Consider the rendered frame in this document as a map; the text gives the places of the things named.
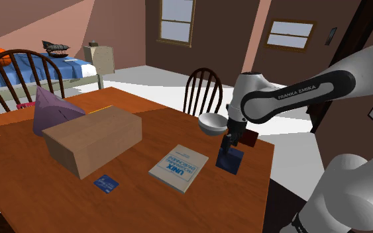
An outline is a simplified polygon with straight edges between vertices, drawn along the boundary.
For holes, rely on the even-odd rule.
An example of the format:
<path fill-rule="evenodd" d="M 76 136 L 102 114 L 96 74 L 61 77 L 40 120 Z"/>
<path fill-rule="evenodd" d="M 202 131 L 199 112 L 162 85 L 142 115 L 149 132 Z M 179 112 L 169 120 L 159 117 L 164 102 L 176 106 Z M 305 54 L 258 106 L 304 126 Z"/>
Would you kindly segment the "yellow pencil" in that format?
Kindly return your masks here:
<path fill-rule="evenodd" d="M 109 106 L 106 106 L 106 107 L 103 107 L 103 108 L 100 108 L 100 109 L 97 109 L 97 110 L 91 111 L 91 112 L 89 112 L 88 114 L 96 113 L 97 111 L 101 111 L 101 110 L 103 110 L 103 109 L 107 109 L 107 108 L 112 107 L 112 106 L 113 106 L 113 105 L 109 105 Z"/>

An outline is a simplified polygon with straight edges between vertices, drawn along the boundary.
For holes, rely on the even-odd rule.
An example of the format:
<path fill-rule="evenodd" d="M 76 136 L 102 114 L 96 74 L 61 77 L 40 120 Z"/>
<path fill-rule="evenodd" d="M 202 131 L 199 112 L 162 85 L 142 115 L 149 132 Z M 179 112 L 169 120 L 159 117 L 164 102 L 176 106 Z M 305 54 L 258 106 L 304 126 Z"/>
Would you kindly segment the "beige book with blue print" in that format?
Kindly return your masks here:
<path fill-rule="evenodd" d="M 178 144 L 148 174 L 185 193 L 209 158 Z"/>

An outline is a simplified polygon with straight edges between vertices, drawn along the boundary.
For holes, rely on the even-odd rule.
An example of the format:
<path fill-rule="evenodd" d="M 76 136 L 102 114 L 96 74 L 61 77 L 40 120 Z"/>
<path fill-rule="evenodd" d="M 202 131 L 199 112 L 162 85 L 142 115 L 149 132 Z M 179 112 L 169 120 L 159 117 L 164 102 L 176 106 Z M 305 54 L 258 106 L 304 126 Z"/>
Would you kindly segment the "brown cardboard box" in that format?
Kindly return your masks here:
<path fill-rule="evenodd" d="M 42 134 L 52 158 L 84 179 L 142 140 L 142 119 L 110 106 Z"/>

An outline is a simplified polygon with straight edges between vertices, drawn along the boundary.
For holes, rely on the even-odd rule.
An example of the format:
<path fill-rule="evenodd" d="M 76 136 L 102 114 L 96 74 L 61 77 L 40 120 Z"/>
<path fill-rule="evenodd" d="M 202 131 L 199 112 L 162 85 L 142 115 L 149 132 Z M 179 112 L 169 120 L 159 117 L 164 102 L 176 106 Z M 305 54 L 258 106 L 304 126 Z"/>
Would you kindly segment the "bed with blue cover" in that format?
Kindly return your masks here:
<path fill-rule="evenodd" d="M 55 91 L 60 90 L 58 73 L 61 73 L 62 75 L 64 88 L 71 88 L 95 82 L 98 84 L 100 89 L 103 88 L 103 78 L 97 73 L 96 67 L 89 62 L 69 57 L 66 53 L 66 50 L 69 48 L 68 46 L 63 44 L 53 44 L 47 41 L 43 41 L 42 44 L 43 48 L 46 50 L 42 55 L 48 58 L 46 68 L 43 66 L 43 60 L 39 56 L 32 55 L 32 60 L 36 70 L 33 71 L 25 53 L 14 55 L 19 71 L 24 78 L 24 83 L 31 95 L 36 93 L 34 75 L 38 76 L 40 84 L 42 84 L 44 88 L 48 88 L 46 73 L 50 74 L 53 90 Z"/>

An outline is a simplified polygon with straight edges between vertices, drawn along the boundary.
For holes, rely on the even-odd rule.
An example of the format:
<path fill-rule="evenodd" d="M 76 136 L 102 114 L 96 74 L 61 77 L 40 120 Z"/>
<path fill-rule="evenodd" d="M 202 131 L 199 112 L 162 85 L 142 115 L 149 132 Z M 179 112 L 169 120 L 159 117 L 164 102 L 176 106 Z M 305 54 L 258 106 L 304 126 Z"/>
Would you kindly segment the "tall wood-framed window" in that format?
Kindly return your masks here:
<path fill-rule="evenodd" d="M 191 48 L 196 0 L 160 0 L 158 42 Z"/>

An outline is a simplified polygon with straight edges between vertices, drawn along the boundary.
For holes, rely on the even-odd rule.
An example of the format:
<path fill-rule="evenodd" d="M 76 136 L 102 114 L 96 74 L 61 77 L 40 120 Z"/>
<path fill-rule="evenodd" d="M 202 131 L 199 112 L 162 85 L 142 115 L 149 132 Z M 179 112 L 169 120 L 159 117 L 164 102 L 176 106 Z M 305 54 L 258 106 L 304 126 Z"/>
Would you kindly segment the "dark wooden spindle chair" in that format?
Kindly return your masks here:
<path fill-rule="evenodd" d="M 11 63 L 13 64 L 13 66 L 15 68 L 15 71 L 16 71 L 16 74 L 19 77 L 19 81 L 20 81 L 20 83 L 23 87 L 23 91 L 25 92 L 25 95 L 26 95 L 26 97 L 27 97 L 27 99 L 29 100 L 30 103 L 32 102 L 32 99 L 31 99 L 30 93 L 28 91 L 28 87 L 27 87 L 27 85 L 24 81 L 24 78 L 22 76 L 22 73 L 19 69 L 17 60 L 15 58 L 15 54 L 26 54 L 27 55 L 27 58 L 28 58 L 28 61 L 29 61 L 29 64 L 30 64 L 30 68 L 33 72 L 34 80 L 39 87 L 42 87 L 41 84 L 40 84 L 39 77 L 38 77 L 37 72 L 36 72 L 36 66 L 34 64 L 34 60 L 33 60 L 32 56 L 39 57 L 42 61 L 44 72 L 46 74 L 46 80 L 48 82 L 49 90 L 50 90 L 51 93 L 54 93 L 53 84 L 51 82 L 51 76 L 50 76 L 50 73 L 48 71 L 48 64 L 50 64 L 54 68 L 55 72 L 58 75 L 58 83 L 60 85 L 61 97 L 63 99 L 65 98 L 62 74 L 61 74 L 60 70 L 58 69 L 58 67 L 56 66 L 56 64 L 50 58 L 47 58 L 46 56 L 43 56 L 40 53 L 33 52 L 31 50 L 25 50 L 25 49 L 13 49 L 13 50 L 7 50 L 7 51 L 4 51 L 4 52 L 0 53 L 0 59 L 5 57 L 5 56 L 9 56 L 9 58 L 11 59 Z M 0 74 L 2 75 L 3 80 L 6 84 L 6 86 L 8 87 L 9 92 L 12 95 L 13 99 L 15 100 L 16 104 L 20 104 L 21 102 L 19 101 L 19 98 L 18 98 L 17 94 L 15 93 L 15 90 L 14 90 L 13 86 L 11 85 L 11 82 L 9 81 L 9 78 L 7 77 L 7 74 L 6 74 L 6 72 L 3 69 L 3 66 L 1 64 L 0 64 Z M 8 107 L 8 105 L 6 104 L 4 98 L 1 96 L 1 94 L 0 94 L 0 104 L 2 105 L 2 107 L 5 109 L 5 111 L 7 113 L 11 111 L 10 108 Z"/>
<path fill-rule="evenodd" d="M 203 95 L 203 102 L 202 102 L 201 108 L 199 110 L 199 115 L 203 113 L 204 106 L 205 106 L 205 103 L 206 103 L 206 100 L 207 100 L 207 97 L 208 97 L 208 94 L 209 94 L 209 88 L 210 88 L 212 79 L 215 80 L 215 83 L 214 83 L 214 88 L 212 90 L 211 98 L 209 100 L 209 104 L 207 106 L 206 112 L 208 113 L 210 111 L 210 109 L 212 107 L 212 104 L 215 100 L 215 94 L 218 93 L 219 94 L 218 102 L 217 102 L 217 105 L 216 105 L 215 110 L 214 110 L 214 113 L 218 113 L 218 111 L 220 109 L 220 106 L 221 106 L 221 103 L 222 103 L 222 100 L 223 100 L 223 88 L 222 88 L 221 80 L 219 79 L 218 75 L 213 70 L 211 70 L 209 68 L 196 69 L 189 76 L 189 78 L 186 82 L 186 89 L 185 89 L 185 94 L 184 94 L 184 105 L 183 105 L 183 110 L 182 110 L 184 113 L 187 113 L 187 114 L 192 113 L 193 116 L 196 114 L 197 104 L 198 104 L 198 101 L 199 101 L 199 95 L 201 93 L 201 88 L 202 88 L 202 83 L 203 83 L 203 78 L 205 76 L 205 73 L 208 73 L 209 77 L 208 77 L 208 80 L 207 80 L 205 93 Z M 198 86 L 197 86 L 197 95 L 195 97 L 194 104 L 192 104 L 193 95 L 195 93 L 195 84 L 196 84 L 197 79 L 199 79 L 199 83 L 198 83 Z"/>

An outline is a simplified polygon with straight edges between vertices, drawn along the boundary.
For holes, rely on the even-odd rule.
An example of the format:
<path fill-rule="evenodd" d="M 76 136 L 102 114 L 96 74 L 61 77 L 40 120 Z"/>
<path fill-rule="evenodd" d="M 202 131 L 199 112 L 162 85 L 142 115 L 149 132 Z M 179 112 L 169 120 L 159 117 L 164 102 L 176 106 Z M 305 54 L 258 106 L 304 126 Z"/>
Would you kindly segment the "purple cone pillow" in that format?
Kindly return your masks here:
<path fill-rule="evenodd" d="M 42 136 L 42 131 L 47 128 L 84 115 L 83 109 L 37 86 L 32 128 L 37 136 Z"/>

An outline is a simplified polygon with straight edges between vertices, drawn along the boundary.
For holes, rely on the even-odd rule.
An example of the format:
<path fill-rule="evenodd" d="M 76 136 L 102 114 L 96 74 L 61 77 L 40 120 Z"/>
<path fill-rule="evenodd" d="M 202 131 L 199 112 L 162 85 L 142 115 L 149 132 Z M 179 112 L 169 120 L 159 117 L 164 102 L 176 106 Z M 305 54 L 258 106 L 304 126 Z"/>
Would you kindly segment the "dark red box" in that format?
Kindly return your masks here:
<path fill-rule="evenodd" d="M 239 139 L 239 142 L 241 144 L 244 144 L 244 145 L 247 145 L 247 146 L 250 146 L 250 147 L 254 147 L 256 141 L 258 139 L 258 133 L 253 131 L 253 130 L 250 130 L 250 129 L 246 129 L 241 138 Z"/>

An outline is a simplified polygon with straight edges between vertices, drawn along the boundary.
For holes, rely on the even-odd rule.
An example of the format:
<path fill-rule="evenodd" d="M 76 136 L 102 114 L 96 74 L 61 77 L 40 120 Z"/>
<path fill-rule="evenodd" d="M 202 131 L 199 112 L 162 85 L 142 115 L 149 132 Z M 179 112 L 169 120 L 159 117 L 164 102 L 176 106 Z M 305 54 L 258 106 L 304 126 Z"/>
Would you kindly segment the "small dark wall picture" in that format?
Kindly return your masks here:
<path fill-rule="evenodd" d="M 334 37 L 336 31 L 337 31 L 337 27 L 334 27 L 334 28 L 332 28 L 332 29 L 330 30 L 329 35 L 328 35 L 328 37 L 327 37 L 327 39 L 326 39 L 326 41 L 325 41 L 325 45 L 326 45 L 326 46 L 329 46 L 329 45 L 330 45 L 330 43 L 331 43 L 331 41 L 332 41 L 332 39 L 333 39 L 333 37 Z"/>

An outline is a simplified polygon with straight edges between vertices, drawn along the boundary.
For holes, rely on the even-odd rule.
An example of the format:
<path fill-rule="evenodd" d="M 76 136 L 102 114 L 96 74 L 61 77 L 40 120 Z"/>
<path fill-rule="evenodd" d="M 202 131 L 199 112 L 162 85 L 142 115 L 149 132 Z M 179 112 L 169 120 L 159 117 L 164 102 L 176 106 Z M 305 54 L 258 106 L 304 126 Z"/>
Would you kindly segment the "dark blue box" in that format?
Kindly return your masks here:
<path fill-rule="evenodd" d="M 215 165 L 218 168 L 221 168 L 229 173 L 232 173 L 233 175 L 236 175 L 239 170 L 243 156 L 244 152 L 240 150 L 229 148 L 228 152 L 225 153 L 224 150 L 220 148 Z"/>

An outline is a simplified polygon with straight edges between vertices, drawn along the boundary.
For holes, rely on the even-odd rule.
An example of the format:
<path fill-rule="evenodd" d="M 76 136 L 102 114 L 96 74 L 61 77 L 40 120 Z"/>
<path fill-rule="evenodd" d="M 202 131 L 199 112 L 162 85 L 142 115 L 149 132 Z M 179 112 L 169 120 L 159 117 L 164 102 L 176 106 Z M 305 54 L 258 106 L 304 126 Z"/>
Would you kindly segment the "beige nightstand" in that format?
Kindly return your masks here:
<path fill-rule="evenodd" d="M 85 60 L 95 66 L 99 75 L 115 73 L 113 48 L 110 46 L 84 46 Z"/>

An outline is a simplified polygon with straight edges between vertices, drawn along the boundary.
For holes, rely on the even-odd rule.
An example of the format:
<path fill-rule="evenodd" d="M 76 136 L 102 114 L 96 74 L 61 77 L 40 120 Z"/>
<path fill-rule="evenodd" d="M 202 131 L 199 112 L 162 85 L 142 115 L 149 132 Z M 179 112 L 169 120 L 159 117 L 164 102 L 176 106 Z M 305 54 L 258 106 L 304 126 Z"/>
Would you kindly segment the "blue card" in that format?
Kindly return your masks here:
<path fill-rule="evenodd" d="M 110 193 L 119 186 L 119 183 L 108 175 L 102 175 L 100 178 L 96 179 L 93 184 L 105 193 Z"/>

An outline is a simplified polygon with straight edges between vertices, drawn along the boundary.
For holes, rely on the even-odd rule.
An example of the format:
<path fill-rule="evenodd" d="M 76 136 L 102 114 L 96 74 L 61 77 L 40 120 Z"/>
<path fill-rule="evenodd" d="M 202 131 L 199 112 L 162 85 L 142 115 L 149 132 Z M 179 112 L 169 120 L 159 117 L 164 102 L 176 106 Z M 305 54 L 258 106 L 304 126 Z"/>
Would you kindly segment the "wooden table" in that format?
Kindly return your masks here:
<path fill-rule="evenodd" d="M 239 145 L 233 175 L 215 165 L 222 138 L 202 133 L 191 115 L 113 87 L 70 102 L 138 115 L 142 140 L 78 179 L 33 133 L 33 108 L 0 114 L 0 212 L 16 233 L 262 233 L 272 144 Z M 148 174 L 178 144 L 209 158 L 184 194 Z M 119 186 L 103 192 L 93 184 L 102 175 Z"/>

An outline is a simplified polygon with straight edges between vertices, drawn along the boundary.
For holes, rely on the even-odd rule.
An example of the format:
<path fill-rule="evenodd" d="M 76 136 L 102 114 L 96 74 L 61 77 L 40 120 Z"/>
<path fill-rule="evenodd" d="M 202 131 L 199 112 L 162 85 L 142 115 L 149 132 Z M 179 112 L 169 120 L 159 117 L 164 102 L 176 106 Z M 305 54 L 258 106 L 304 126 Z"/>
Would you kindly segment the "dark brown door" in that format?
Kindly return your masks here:
<path fill-rule="evenodd" d="M 373 0 L 361 0 L 344 36 L 341 40 L 330 66 L 339 60 L 363 49 L 373 31 Z M 316 105 L 310 105 L 306 113 L 309 114 L 312 129 L 315 134 L 321 121 L 326 115 L 332 101 L 326 101 Z"/>

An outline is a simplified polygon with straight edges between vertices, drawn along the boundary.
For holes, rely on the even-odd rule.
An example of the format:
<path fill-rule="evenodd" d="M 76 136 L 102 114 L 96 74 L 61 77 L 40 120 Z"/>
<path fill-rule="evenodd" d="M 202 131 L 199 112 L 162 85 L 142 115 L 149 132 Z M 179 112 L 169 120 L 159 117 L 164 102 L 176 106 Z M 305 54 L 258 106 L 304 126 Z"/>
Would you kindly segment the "white bowl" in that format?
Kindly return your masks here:
<path fill-rule="evenodd" d="M 217 113 L 202 113 L 198 117 L 198 125 L 208 136 L 218 136 L 227 130 L 228 119 Z"/>

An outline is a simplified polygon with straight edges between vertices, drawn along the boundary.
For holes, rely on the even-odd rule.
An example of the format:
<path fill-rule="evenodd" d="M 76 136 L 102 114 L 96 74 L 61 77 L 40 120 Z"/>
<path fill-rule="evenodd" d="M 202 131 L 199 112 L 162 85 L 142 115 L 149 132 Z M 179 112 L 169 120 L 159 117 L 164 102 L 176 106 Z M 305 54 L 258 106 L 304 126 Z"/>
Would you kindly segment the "wide wood-framed window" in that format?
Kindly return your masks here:
<path fill-rule="evenodd" d="M 316 26 L 316 21 L 272 19 L 264 47 L 304 53 Z"/>

